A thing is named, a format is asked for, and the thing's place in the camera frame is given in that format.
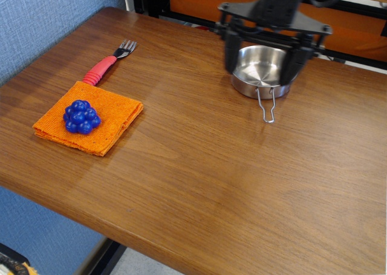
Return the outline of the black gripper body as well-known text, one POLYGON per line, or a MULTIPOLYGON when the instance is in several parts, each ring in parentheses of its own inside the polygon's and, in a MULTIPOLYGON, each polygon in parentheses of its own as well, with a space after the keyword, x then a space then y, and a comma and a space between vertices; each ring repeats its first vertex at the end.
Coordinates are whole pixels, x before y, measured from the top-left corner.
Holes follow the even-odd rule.
MULTIPOLYGON (((303 0, 256 0, 219 5, 221 17, 215 32, 224 41, 227 30, 237 32, 242 42, 286 49, 296 44, 313 44, 314 53, 321 50, 324 39, 333 30, 299 11, 303 0)), ((316 0, 313 5, 321 7, 316 0)))

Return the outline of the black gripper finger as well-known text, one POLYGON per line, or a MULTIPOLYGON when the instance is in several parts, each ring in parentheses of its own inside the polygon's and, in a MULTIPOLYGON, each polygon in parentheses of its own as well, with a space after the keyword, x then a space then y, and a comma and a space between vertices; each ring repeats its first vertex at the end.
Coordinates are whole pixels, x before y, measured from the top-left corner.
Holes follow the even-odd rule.
POLYGON ((241 36, 232 30, 227 30, 224 35, 224 64, 229 73, 233 73, 238 63, 239 49, 241 48, 241 36))
POLYGON ((292 46, 285 54, 282 62, 279 83, 280 85, 289 85, 299 74, 307 62, 313 57, 313 44, 296 44, 292 46))

